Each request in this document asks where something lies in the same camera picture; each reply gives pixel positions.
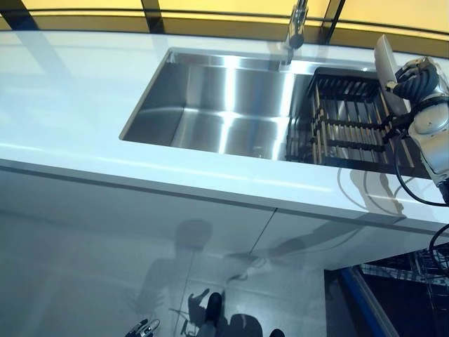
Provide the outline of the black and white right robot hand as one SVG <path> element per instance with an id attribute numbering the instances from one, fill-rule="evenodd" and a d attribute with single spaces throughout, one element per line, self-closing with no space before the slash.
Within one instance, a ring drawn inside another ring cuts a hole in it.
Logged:
<path id="1" fill-rule="evenodd" d="M 428 56 L 411 60 L 398 68 L 394 79 L 387 80 L 384 88 L 416 104 L 437 95 L 448 95 L 448 81 L 442 69 Z"/>

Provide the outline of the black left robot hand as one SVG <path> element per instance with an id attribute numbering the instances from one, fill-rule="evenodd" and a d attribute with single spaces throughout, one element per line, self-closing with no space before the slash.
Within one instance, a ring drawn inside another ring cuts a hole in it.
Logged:
<path id="1" fill-rule="evenodd" d="M 144 319 L 131 328 L 125 337 L 154 337 L 160 323 L 159 319 Z"/>

